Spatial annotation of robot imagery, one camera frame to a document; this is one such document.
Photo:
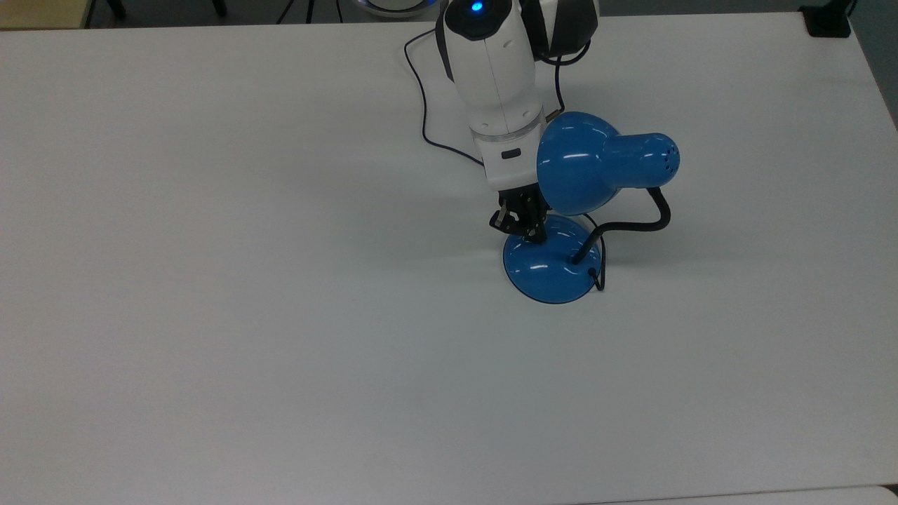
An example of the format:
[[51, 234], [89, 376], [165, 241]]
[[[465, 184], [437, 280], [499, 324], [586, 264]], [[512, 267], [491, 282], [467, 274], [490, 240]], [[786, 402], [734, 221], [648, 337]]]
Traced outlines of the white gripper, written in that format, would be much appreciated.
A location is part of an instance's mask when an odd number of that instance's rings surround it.
[[525, 234], [525, 239], [535, 244], [547, 240], [544, 224], [549, 205], [540, 186], [532, 185], [537, 182], [537, 152], [546, 126], [545, 119], [535, 119], [504, 135], [471, 132], [488, 186], [498, 192], [498, 209], [490, 226], [504, 234]]

